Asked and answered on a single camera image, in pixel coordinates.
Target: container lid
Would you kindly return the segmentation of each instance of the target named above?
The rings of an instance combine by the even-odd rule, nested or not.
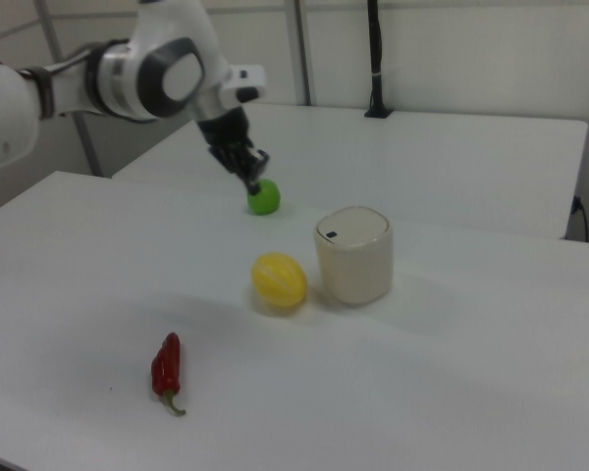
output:
[[[377,211],[352,206],[321,220],[316,231],[337,246],[354,247],[379,239],[390,226],[389,221]]]

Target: white table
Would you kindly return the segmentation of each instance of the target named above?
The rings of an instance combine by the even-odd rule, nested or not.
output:
[[[402,220],[565,235],[587,125],[575,121],[248,105],[251,138],[288,200],[359,204]],[[117,180],[239,195],[190,123]]]
[[[589,244],[394,221],[396,279],[318,282],[322,211],[55,174],[0,209],[0,457],[31,471],[589,469]],[[263,316],[249,270],[311,293]],[[150,393],[184,345],[176,418]]]

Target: yellow lemon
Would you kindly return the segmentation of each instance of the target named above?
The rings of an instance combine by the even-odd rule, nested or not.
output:
[[[257,292],[270,304],[291,307],[305,299],[307,278],[301,266],[285,253],[265,253],[251,269]]]

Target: red chili pepper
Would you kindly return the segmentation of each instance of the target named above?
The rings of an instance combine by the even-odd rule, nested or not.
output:
[[[179,384],[179,368],[181,366],[181,343],[177,334],[168,334],[161,349],[150,365],[153,377],[153,390],[166,399],[168,406],[179,415],[185,415],[184,410],[175,407],[173,396],[181,388]]]

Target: chili pepper stem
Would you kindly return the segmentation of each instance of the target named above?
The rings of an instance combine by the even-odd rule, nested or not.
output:
[[[184,409],[178,409],[177,407],[175,407],[175,403],[173,402],[173,397],[175,396],[174,390],[165,390],[162,395],[166,399],[166,402],[168,403],[168,407],[173,409],[173,411],[177,415],[186,415],[186,411]]]

